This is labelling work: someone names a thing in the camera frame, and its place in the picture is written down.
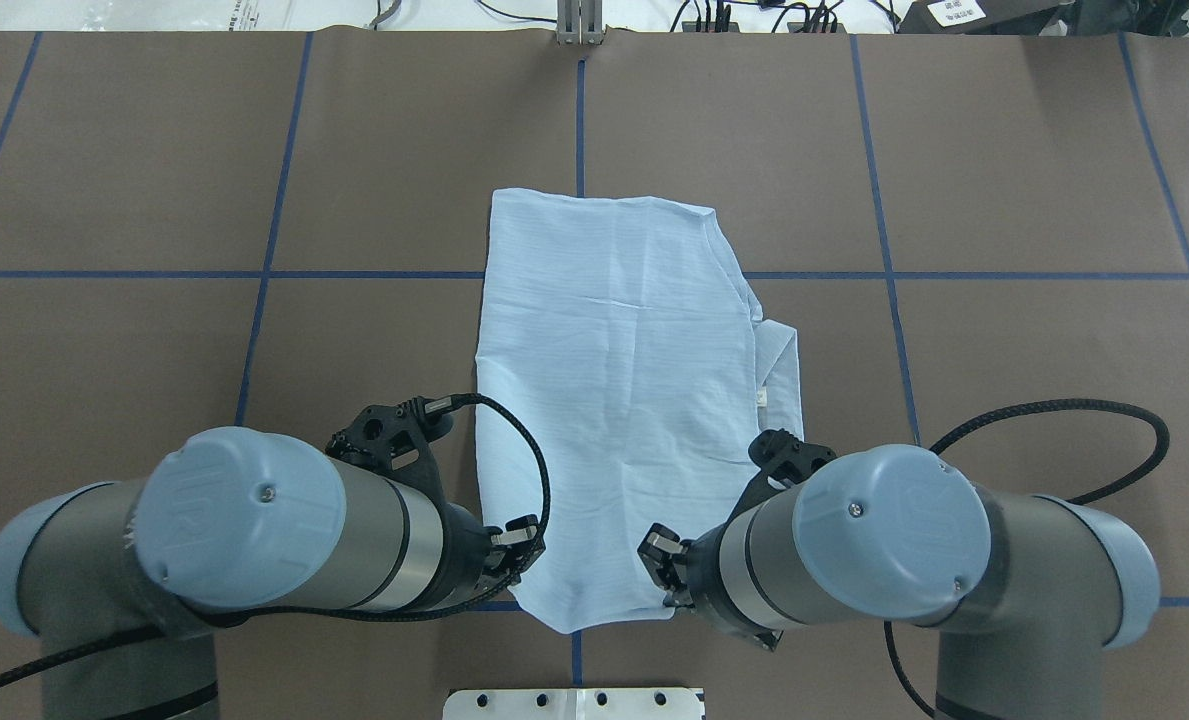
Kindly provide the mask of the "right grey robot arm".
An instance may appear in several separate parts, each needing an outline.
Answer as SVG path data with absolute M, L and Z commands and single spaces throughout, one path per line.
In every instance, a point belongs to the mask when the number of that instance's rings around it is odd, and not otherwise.
M 1160 574 L 1128 524 L 971 482 L 927 448 L 844 456 L 786 430 L 718 528 L 654 524 L 663 605 L 776 650 L 789 630 L 876 619 L 940 637 L 937 719 L 1100 719 L 1103 656 L 1150 629 Z

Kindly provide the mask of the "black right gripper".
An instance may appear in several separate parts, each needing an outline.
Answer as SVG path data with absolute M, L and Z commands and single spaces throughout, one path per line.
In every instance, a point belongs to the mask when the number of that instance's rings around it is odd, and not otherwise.
M 699 615 L 719 632 L 773 652 L 784 630 L 755 620 L 737 607 L 734 589 L 721 579 L 722 539 L 741 516 L 805 484 L 837 454 L 831 447 L 813 446 L 789 430 L 768 429 L 754 438 L 748 455 L 757 470 L 725 522 L 698 539 L 685 539 L 663 524 L 652 524 L 638 544 L 638 558 L 653 585 L 663 590 L 662 604 L 667 610 Z

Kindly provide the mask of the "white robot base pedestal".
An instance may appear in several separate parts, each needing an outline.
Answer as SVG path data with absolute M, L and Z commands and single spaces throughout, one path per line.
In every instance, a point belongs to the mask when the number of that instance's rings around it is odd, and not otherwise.
M 466 689 L 443 719 L 705 719 L 702 689 L 687 687 Z

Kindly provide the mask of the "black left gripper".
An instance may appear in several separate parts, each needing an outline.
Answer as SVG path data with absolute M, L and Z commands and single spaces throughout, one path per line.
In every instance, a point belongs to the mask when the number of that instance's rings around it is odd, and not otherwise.
M 326 456 L 382 478 L 397 497 L 405 530 L 384 582 L 347 612 L 467 612 L 518 585 L 545 552 L 545 523 L 537 514 L 493 528 L 446 497 L 430 443 L 446 437 L 452 415 L 467 406 L 487 408 L 507 421 L 531 451 L 540 491 L 547 491 L 542 448 L 493 398 L 417 396 L 365 408 L 333 434 Z

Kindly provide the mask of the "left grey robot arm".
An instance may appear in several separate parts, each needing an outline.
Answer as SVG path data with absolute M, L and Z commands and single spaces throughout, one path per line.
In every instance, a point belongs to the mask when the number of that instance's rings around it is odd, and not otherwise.
M 443 492 L 430 446 L 484 406 L 529 447 L 540 507 L 489 525 Z M 429 623 L 493 601 L 545 550 L 551 474 L 479 393 L 371 405 L 315 448 L 218 427 L 149 476 L 92 484 L 0 530 L 0 623 L 40 659 L 46 719 L 216 719 L 214 634 L 254 618 Z

